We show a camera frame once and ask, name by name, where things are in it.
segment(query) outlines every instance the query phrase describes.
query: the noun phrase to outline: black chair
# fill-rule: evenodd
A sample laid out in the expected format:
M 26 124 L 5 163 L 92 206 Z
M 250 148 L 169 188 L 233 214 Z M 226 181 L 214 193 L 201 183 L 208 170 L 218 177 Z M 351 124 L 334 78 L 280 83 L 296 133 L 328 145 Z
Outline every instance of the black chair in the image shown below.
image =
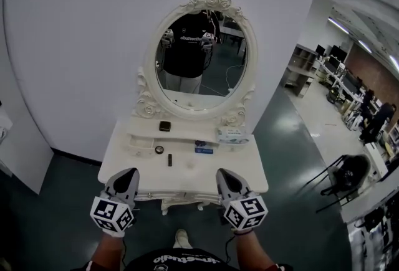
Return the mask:
M 323 177 L 320 182 L 329 177 L 331 181 L 331 187 L 321 190 L 320 194 L 322 196 L 329 196 L 331 194 L 334 194 L 338 197 L 338 200 L 330 203 L 323 208 L 316 210 L 316 213 L 333 206 L 334 204 L 340 202 L 342 199 L 348 198 L 349 196 L 352 197 L 351 199 L 348 199 L 346 203 L 356 198 L 358 196 L 358 190 L 364 183 L 370 171 L 370 168 L 370 162 L 365 155 L 342 155 L 320 174 L 305 183 L 304 187 L 310 184 L 316 178 L 320 177 L 325 172 L 327 172 L 325 177 Z

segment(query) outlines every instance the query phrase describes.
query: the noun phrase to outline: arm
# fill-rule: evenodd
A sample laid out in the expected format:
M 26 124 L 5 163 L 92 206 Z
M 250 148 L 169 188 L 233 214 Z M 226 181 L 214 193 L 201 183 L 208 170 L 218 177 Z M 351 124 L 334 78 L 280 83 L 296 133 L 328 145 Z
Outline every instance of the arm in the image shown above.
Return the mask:
M 241 271 L 266 270 L 274 265 L 257 240 L 255 232 L 236 232 L 237 257 Z
M 107 270 L 119 271 L 123 250 L 122 239 L 104 234 L 97 250 L 94 252 L 92 261 Z

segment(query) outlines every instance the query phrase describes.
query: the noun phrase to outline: green epoxy floor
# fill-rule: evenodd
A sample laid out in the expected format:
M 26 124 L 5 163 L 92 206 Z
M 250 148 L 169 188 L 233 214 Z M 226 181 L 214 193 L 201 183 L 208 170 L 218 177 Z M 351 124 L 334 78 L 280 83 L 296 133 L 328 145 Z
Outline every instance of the green epoxy floor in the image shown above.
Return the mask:
M 281 88 L 254 134 L 269 183 L 269 192 L 264 195 L 269 214 L 256 231 L 267 253 L 276 262 L 291 264 L 295 271 L 351 270 L 350 244 L 339 206 L 315 214 L 317 208 L 334 200 L 319 194 L 329 183 L 311 184 L 299 192 L 325 164 Z M 102 189 L 98 171 L 97 167 L 55 156 L 40 196 L 16 178 L 0 174 L 0 201 L 3 208 L 8 204 L 12 213 L 9 221 L 2 223 L 1 242 L 6 247 L 2 250 L 14 256 L 15 270 L 69 270 L 90 258 L 101 237 L 89 216 L 93 197 Z M 215 206 L 202 212 L 195 205 L 176 206 L 167 216 L 161 215 L 159 201 L 139 202 L 138 207 L 138 222 L 125 238 L 125 261 L 172 246 L 175 231 L 181 227 L 188 231 L 192 246 L 225 259 L 224 244 L 230 231 L 220 225 Z M 2 212 L 3 220 L 9 217 Z M 234 245 L 229 253 L 231 265 L 237 266 Z

